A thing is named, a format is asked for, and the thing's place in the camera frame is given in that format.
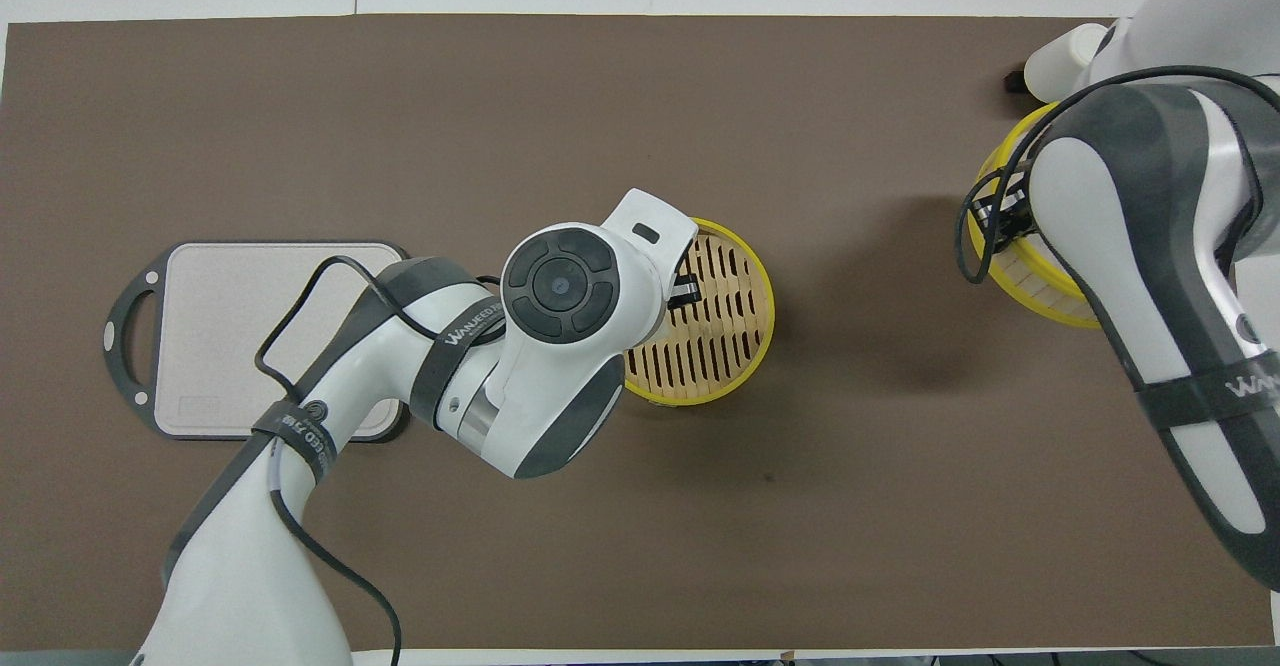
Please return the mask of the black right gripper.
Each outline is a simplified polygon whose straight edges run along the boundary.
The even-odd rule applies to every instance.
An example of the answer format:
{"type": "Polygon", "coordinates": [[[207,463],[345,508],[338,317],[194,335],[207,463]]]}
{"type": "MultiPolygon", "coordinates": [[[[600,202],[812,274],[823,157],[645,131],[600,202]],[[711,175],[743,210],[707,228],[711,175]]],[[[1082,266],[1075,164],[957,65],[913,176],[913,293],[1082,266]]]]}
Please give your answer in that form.
{"type": "MultiPolygon", "coordinates": [[[[1007,248],[1014,241],[1037,233],[1025,181],[1027,177],[1021,172],[1015,172],[1009,179],[1007,188],[998,204],[993,248],[1007,248]]],[[[980,236],[987,234],[995,205],[993,191],[975,199],[975,223],[980,236]]]]}

